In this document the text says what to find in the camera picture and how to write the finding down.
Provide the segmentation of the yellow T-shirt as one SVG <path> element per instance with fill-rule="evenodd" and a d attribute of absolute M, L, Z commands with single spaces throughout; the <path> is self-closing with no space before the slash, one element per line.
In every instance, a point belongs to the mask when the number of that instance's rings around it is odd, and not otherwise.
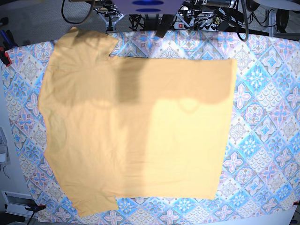
<path fill-rule="evenodd" d="M 214 199 L 237 61 L 111 57 L 117 43 L 73 27 L 49 59 L 38 109 L 63 192 L 81 217 L 116 198 Z"/>

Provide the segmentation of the black clamp on table edge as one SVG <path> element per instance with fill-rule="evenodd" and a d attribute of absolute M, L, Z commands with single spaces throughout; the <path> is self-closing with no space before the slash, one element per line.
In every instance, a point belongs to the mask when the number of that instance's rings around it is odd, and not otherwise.
<path fill-rule="evenodd" d="M 173 23 L 174 15 L 163 15 L 157 27 L 156 37 L 163 38 Z"/>

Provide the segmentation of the patterned blue pink tablecloth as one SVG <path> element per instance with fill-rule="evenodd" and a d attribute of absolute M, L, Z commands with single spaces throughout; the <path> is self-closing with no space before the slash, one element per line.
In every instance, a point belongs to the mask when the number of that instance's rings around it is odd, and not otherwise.
<path fill-rule="evenodd" d="M 13 157 L 0 167 L 0 195 L 9 191 L 46 205 L 37 222 L 89 225 L 243 224 L 246 218 L 284 211 L 299 218 L 300 44 L 251 35 L 247 43 L 229 32 L 170 31 L 115 33 L 116 56 L 170 59 L 236 59 L 238 76 L 230 133 L 220 184 L 213 200 L 139 197 L 118 199 L 120 209 L 79 217 L 43 157 L 45 125 L 38 94 L 54 42 L 8 52 L 11 66 L 0 67 L 0 142 Z"/>

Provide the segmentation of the orange black clamp bottom left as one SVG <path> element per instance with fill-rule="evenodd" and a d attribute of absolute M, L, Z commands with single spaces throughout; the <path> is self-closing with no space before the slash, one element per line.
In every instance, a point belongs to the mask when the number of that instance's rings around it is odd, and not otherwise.
<path fill-rule="evenodd" d="M 42 211 L 42 210 L 44 210 L 46 208 L 46 206 L 44 206 L 44 205 L 36 205 L 36 204 L 28 204 L 26 207 L 25 207 L 25 209 L 27 210 L 27 211 L 32 211 L 32 212 L 34 212 L 34 213 L 37 213 L 37 212 L 39 212 L 39 211 Z"/>

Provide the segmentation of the red black clamp left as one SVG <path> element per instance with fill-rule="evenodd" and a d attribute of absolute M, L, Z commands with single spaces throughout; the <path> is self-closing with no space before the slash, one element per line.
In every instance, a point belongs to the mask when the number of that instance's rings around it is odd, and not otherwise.
<path fill-rule="evenodd" d="M 8 53 L 4 50 L 2 46 L 0 47 L 0 60 L 6 67 L 9 67 L 12 64 Z"/>

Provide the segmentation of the white power strip red switch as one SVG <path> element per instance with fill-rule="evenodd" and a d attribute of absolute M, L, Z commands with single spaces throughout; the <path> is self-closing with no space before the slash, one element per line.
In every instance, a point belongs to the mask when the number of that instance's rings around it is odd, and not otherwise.
<path fill-rule="evenodd" d="M 174 30 L 192 30 L 188 26 L 186 26 L 183 22 L 175 22 L 173 25 Z M 217 26 L 215 24 L 201 24 L 197 25 L 194 30 L 203 30 L 203 31 L 218 31 Z"/>

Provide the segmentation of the blue handled tool left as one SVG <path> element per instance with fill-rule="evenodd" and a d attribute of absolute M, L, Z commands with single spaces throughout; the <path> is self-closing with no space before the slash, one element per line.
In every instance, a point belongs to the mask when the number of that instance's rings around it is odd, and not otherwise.
<path fill-rule="evenodd" d="M 7 49 L 11 49 L 18 46 L 10 30 L 1 30 L 0 34 L 4 39 L 3 44 Z"/>

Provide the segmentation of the white aluminium rail bottom left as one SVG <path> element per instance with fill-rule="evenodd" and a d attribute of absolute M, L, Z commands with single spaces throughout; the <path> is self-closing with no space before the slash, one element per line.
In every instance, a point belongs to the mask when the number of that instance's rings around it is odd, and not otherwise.
<path fill-rule="evenodd" d="M 29 204 L 35 204 L 31 195 L 16 192 L 1 191 L 4 198 L 5 212 L 17 216 L 30 218 L 32 211 L 27 210 Z"/>

